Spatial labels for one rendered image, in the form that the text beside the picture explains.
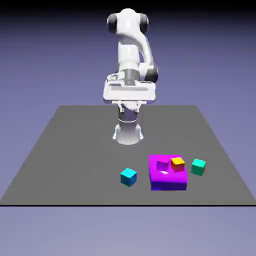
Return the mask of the large magenta box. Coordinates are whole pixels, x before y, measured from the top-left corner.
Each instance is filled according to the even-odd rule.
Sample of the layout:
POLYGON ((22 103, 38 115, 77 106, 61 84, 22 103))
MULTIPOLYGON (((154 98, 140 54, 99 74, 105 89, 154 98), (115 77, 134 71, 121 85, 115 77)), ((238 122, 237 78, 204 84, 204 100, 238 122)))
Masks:
POLYGON ((181 154, 150 154, 148 157, 149 180, 152 191, 185 191, 188 185, 186 164, 184 171, 174 172, 171 168, 171 158, 181 157, 181 154), (158 159, 169 159, 167 171, 157 170, 158 159))

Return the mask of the small cyan cube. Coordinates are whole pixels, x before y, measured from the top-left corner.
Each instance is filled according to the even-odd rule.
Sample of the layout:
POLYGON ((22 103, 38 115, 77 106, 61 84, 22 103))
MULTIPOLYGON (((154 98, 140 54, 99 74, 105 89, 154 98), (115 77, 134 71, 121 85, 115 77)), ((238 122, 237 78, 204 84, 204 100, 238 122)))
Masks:
POLYGON ((137 172, 126 168, 120 173, 120 182, 128 187, 131 187, 137 181, 137 172))

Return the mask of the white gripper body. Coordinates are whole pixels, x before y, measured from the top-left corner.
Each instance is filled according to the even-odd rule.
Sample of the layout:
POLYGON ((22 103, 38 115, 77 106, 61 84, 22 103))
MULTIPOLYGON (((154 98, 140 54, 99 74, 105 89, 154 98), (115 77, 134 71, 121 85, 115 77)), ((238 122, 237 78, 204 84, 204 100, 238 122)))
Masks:
POLYGON ((156 85, 153 82, 135 81, 135 85, 125 85, 124 80, 106 80, 103 89, 106 101, 154 101, 156 85))

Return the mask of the small magenta cube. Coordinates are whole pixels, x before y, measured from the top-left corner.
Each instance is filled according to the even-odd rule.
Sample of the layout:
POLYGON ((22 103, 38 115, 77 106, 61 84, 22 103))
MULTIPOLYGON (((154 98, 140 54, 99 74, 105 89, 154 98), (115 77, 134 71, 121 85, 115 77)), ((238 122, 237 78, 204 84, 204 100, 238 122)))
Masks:
POLYGON ((167 159, 158 159, 156 161, 156 169, 159 170, 159 171, 164 171, 164 172, 167 172, 168 171, 168 168, 169 168, 169 164, 170 164, 170 159, 167 158, 167 159))

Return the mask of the small orange cube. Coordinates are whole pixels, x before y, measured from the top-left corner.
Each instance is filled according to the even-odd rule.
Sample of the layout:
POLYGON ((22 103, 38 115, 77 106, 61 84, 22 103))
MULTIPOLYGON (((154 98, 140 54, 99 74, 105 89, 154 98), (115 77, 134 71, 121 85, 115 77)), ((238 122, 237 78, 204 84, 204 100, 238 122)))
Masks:
POLYGON ((185 162, 181 157, 173 157, 170 159, 170 166, 174 172, 183 172, 185 169, 185 162))

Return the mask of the small green cube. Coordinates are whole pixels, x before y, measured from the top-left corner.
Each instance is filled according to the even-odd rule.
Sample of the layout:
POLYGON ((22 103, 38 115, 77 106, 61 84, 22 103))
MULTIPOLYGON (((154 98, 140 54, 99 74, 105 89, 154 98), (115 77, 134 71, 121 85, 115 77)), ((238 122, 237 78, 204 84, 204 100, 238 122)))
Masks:
POLYGON ((205 171, 206 162, 201 159, 195 158, 191 164, 190 172, 194 175, 202 176, 205 171))

